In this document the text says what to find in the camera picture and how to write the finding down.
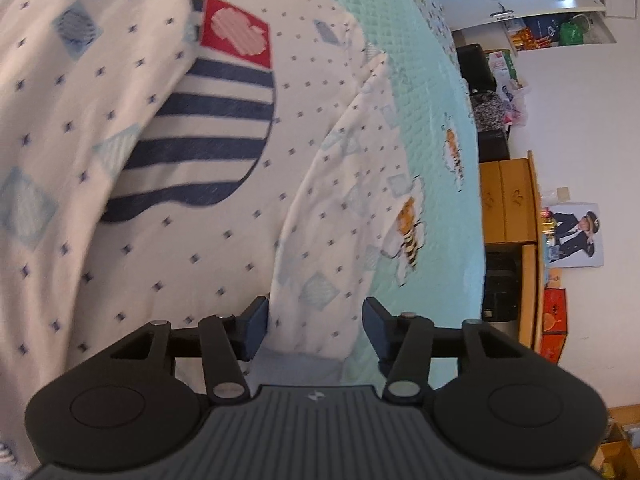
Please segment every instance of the green plastic bag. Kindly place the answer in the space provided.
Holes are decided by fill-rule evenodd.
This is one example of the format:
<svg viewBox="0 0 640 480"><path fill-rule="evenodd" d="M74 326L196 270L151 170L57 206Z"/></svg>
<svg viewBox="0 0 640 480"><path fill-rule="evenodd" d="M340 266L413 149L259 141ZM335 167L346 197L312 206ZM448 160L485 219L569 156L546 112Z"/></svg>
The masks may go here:
<svg viewBox="0 0 640 480"><path fill-rule="evenodd" d="M560 46L582 45L583 43L582 29L578 25L571 22L564 22L560 25Z"/></svg>

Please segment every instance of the black electronic device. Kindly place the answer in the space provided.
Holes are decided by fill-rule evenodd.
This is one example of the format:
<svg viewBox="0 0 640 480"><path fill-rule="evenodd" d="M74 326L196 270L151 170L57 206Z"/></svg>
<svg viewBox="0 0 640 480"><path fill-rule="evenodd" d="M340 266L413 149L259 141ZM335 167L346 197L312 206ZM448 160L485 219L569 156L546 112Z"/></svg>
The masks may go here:
<svg viewBox="0 0 640 480"><path fill-rule="evenodd" d="M237 360L268 300L197 328L146 324L41 389L26 428L33 480L592 479L607 413L589 386L480 320L436 328L367 298L362 322L387 377L372 386L261 386ZM200 357L206 395L173 377ZM459 375L428 385L432 358Z"/></svg>

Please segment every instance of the striped graphic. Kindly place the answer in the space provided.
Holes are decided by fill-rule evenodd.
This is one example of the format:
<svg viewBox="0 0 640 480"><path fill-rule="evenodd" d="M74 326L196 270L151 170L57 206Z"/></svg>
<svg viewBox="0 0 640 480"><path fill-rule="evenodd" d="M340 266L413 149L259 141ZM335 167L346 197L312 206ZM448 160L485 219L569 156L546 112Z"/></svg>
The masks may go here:
<svg viewBox="0 0 640 480"><path fill-rule="evenodd" d="M203 1L192 0L194 12ZM208 48L133 148L102 216L124 222L164 202L212 206L248 179L273 125L273 73Z"/></svg>

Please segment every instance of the navy blue stripe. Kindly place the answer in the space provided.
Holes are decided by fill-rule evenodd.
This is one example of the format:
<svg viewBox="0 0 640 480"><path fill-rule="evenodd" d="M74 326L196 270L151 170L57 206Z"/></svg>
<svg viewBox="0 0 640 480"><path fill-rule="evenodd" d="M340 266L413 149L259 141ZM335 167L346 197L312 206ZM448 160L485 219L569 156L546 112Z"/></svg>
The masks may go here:
<svg viewBox="0 0 640 480"><path fill-rule="evenodd" d="M191 0L191 7L196 12L202 12L202 8L204 7L204 0Z"/></svg>
<svg viewBox="0 0 640 480"><path fill-rule="evenodd" d="M187 160L253 160L259 158L266 139L233 137L177 137L140 140L125 170Z"/></svg>
<svg viewBox="0 0 640 480"><path fill-rule="evenodd" d="M228 81L239 81L242 83L251 83L253 85L265 86L273 88L273 73L264 70L256 70L245 66L238 66L230 63L222 63L203 59L196 59L196 62L189 69L187 74L202 77L212 77L215 79L225 79Z"/></svg>
<svg viewBox="0 0 640 480"><path fill-rule="evenodd" d="M162 202L179 202L189 206L209 206L222 202L242 186L246 178L238 182L211 182L208 184L183 184L156 189L136 195L112 198L100 219L103 222L124 222Z"/></svg>
<svg viewBox="0 0 640 480"><path fill-rule="evenodd" d="M204 115L271 121L273 104L176 92L169 95L156 115Z"/></svg>

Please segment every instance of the red square patch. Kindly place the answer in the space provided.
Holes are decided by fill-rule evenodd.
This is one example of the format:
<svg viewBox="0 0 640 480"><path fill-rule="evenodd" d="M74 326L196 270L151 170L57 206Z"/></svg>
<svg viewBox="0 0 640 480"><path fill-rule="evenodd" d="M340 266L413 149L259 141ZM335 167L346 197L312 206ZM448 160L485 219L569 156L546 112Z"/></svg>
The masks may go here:
<svg viewBox="0 0 640 480"><path fill-rule="evenodd" d="M271 68L269 25L223 0L206 0L200 44Z"/></svg>

